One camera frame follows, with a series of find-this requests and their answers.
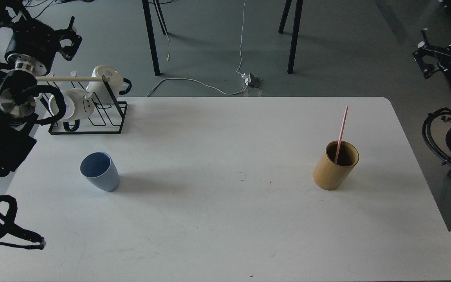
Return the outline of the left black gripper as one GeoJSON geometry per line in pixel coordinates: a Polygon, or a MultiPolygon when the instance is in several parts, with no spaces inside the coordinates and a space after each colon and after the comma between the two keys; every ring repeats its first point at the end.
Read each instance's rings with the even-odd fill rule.
{"type": "Polygon", "coordinates": [[[37,76],[48,75],[56,53],[67,60],[75,57],[83,38],[74,29],[75,17],[71,16],[65,29],[53,30],[40,21],[17,21],[12,28],[13,35],[5,52],[7,63],[31,62],[37,76]],[[61,47],[60,42],[69,40],[70,45],[61,47]]]}

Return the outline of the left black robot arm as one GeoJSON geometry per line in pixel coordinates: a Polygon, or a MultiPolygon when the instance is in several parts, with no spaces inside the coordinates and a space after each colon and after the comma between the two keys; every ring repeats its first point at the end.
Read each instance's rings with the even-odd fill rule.
{"type": "MultiPolygon", "coordinates": [[[[64,95],[54,86],[39,85],[48,75],[55,55],[71,60],[82,38],[74,29],[74,17],[66,29],[54,30],[36,18],[18,13],[18,21],[0,16],[0,27],[13,31],[0,63],[0,177],[15,172],[36,144],[30,136],[35,125],[49,125],[65,116],[64,95]]],[[[0,245],[12,235],[28,241],[23,249],[43,249],[45,239],[16,225],[18,205],[14,197],[0,195],[0,245]]]]}

